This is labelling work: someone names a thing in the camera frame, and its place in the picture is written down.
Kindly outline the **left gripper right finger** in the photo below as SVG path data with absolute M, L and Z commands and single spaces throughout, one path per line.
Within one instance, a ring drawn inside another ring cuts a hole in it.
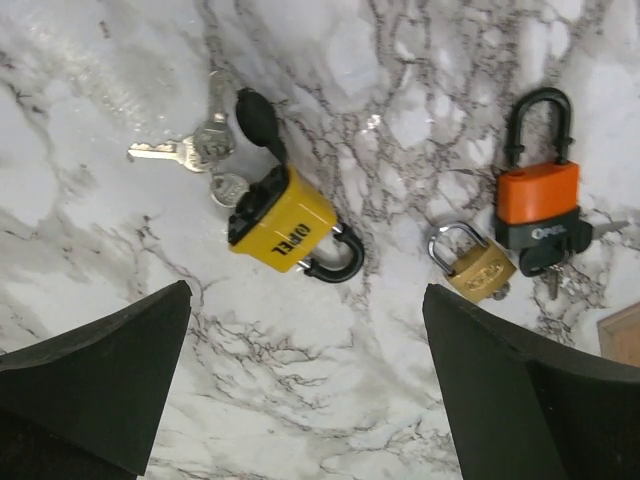
M 636 479 L 639 370 L 554 342 L 442 285 L 423 317 L 466 479 Z

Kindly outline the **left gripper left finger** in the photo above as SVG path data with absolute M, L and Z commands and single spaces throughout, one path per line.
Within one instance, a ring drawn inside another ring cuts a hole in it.
M 178 281 L 2 355 L 2 478 L 143 476 L 190 314 L 191 290 Z

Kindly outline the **brass padlock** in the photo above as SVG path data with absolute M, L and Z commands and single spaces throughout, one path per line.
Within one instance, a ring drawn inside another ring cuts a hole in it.
M 450 264 L 436 252 L 436 244 L 441 236 L 452 230 L 460 230 L 468 235 L 474 245 Z M 428 238 L 427 249 L 430 258 L 443 271 L 449 284 L 474 304 L 503 291 L 516 273 L 516 266 L 494 242 L 482 237 L 463 221 L 439 226 Z

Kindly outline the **yellow padlock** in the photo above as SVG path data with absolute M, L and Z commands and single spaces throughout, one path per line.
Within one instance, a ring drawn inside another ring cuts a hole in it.
M 235 206 L 228 219 L 229 249 L 281 273 L 299 265 L 305 275 L 329 284 L 353 278 L 365 260 L 364 244 L 339 220 L 330 201 L 289 162 L 272 103 L 244 88 L 237 92 L 235 113 L 245 137 L 267 149 L 277 165 L 250 184 Z M 312 256 L 329 234 L 351 251 L 351 258 L 340 268 L 326 267 Z

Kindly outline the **silver key bunch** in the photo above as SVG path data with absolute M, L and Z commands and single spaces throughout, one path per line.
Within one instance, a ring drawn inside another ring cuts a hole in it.
M 210 72 L 207 116 L 196 130 L 180 140 L 167 140 L 162 144 L 133 143 L 127 150 L 128 156 L 131 159 L 171 160 L 191 172 L 210 173 L 212 199 L 222 207 L 235 208 L 248 191 L 249 182 L 236 173 L 221 169 L 222 162 L 236 147 L 224 105 L 228 87 L 224 72 Z

